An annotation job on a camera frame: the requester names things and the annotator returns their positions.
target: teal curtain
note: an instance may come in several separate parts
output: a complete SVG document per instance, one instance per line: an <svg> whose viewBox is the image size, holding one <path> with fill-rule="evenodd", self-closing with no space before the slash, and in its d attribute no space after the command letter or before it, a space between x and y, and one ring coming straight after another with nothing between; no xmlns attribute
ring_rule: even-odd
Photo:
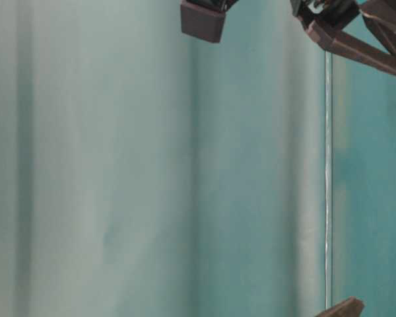
<svg viewBox="0 0 396 317"><path fill-rule="evenodd" d="M351 34L381 48L363 27ZM334 58L333 301L396 316L396 78Z"/></svg>
<svg viewBox="0 0 396 317"><path fill-rule="evenodd" d="M396 314L396 79L333 64L326 288L325 56L288 1L219 45L179 0L0 1L0 317Z"/></svg>

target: teal wall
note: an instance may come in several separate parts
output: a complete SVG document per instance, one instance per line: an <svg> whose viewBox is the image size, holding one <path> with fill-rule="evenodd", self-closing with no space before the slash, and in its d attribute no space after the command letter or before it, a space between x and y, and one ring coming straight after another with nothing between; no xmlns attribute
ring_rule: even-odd
<svg viewBox="0 0 396 317"><path fill-rule="evenodd" d="M287 1L0 1L0 317L313 316L324 54Z"/></svg>
<svg viewBox="0 0 396 317"><path fill-rule="evenodd" d="M396 78L334 57L333 127L333 301L396 316Z"/></svg>

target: curtain fold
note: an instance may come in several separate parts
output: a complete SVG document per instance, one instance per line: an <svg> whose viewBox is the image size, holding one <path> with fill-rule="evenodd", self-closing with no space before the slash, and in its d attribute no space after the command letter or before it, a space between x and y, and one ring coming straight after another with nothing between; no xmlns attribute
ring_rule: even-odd
<svg viewBox="0 0 396 317"><path fill-rule="evenodd" d="M288 1L0 1L0 316L313 316L324 54Z"/></svg>

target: light blue backdrop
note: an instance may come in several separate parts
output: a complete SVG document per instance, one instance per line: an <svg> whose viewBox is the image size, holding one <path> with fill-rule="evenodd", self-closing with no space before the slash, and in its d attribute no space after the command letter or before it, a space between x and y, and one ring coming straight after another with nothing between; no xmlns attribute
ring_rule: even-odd
<svg viewBox="0 0 396 317"><path fill-rule="evenodd" d="M178 2L0 1L0 317L323 309L324 54Z"/></svg>
<svg viewBox="0 0 396 317"><path fill-rule="evenodd" d="M362 19L348 31L381 47ZM334 57L333 301L396 316L396 78Z"/></svg>

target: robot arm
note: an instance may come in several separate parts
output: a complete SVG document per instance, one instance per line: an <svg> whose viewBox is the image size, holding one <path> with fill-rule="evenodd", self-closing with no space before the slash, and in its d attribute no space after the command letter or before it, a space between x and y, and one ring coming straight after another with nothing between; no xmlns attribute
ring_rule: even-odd
<svg viewBox="0 0 396 317"><path fill-rule="evenodd" d="M212 43L220 42L226 12L238 0L183 0L182 31ZM307 35L328 52L396 76L396 0L290 0L292 14ZM321 7L320 12L312 9ZM389 53L343 31L362 14L368 30Z"/></svg>

